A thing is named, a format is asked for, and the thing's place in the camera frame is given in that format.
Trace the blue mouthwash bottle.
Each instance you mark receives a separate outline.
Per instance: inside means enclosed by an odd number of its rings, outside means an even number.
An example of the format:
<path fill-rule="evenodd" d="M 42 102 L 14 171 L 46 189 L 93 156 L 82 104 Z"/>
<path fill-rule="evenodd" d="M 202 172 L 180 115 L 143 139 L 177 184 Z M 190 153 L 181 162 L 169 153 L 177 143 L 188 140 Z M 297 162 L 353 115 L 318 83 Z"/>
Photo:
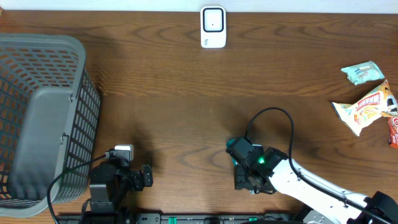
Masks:
<path fill-rule="evenodd" d="M 230 139 L 226 143 L 226 153 L 231 157 L 233 164 L 235 166 L 241 164 L 241 155 L 240 155 L 238 143 L 239 143 L 239 138 Z"/>

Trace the yellow snack bag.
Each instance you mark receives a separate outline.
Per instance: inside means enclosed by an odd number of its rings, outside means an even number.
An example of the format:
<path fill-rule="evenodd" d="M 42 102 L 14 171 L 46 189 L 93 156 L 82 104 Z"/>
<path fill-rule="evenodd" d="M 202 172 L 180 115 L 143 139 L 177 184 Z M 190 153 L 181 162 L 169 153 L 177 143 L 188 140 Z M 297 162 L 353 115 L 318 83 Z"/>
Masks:
<path fill-rule="evenodd" d="M 331 102 L 331 105 L 339 119 L 356 136 L 360 136 L 363 128 L 381 117 L 397 117 L 397 100 L 387 80 L 352 105 L 336 102 Z"/>

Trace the brown Top chocolate bar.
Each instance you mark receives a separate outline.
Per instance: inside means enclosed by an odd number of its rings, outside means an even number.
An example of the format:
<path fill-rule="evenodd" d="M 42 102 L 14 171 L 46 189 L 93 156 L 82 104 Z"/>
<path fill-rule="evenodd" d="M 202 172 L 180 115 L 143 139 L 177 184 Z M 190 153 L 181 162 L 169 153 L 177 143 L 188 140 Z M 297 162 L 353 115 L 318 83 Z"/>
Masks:
<path fill-rule="evenodd" d="M 389 127 L 389 145 L 395 149 L 398 148 L 398 117 L 389 117 L 388 118 L 388 127 Z"/>

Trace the teal wet wipes pack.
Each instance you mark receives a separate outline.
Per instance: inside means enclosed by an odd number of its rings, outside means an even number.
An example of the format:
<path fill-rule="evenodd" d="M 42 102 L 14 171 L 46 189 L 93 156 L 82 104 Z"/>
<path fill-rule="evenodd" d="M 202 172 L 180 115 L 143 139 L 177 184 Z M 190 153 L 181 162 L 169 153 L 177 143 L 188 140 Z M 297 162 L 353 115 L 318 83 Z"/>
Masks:
<path fill-rule="evenodd" d="M 341 71 L 346 74 L 347 79 L 354 85 L 385 79 L 380 68 L 373 61 L 345 67 Z"/>

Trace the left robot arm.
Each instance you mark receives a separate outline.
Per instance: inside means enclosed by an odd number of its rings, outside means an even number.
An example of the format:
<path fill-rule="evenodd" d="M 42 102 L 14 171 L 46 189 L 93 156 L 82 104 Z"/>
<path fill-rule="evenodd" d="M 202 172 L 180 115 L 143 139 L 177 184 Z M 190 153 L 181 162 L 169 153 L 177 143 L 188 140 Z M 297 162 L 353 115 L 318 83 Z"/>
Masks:
<path fill-rule="evenodd" d="M 129 193 L 140 192 L 154 183 L 152 166 L 144 164 L 141 170 L 132 170 L 129 161 L 109 158 L 89 173 L 90 199 L 82 207 L 79 222 L 135 223 L 136 218 L 124 201 Z"/>

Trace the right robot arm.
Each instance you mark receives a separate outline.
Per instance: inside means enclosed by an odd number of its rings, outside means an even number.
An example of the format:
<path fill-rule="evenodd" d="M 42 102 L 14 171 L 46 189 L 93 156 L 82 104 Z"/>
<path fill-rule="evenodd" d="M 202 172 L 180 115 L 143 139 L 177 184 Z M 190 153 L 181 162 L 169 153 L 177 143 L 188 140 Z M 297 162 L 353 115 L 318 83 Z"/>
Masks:
<path fill-rule="evenodd" d="M 246 138 L 232 139 L 226 153 L 234 163 L 234 187 L 254 194 L 293 197 L 332 223 L 397 223 L 397 202 L 377 191 L 372 197 L 339 187 L 309 172 L 286 153 Z"/>

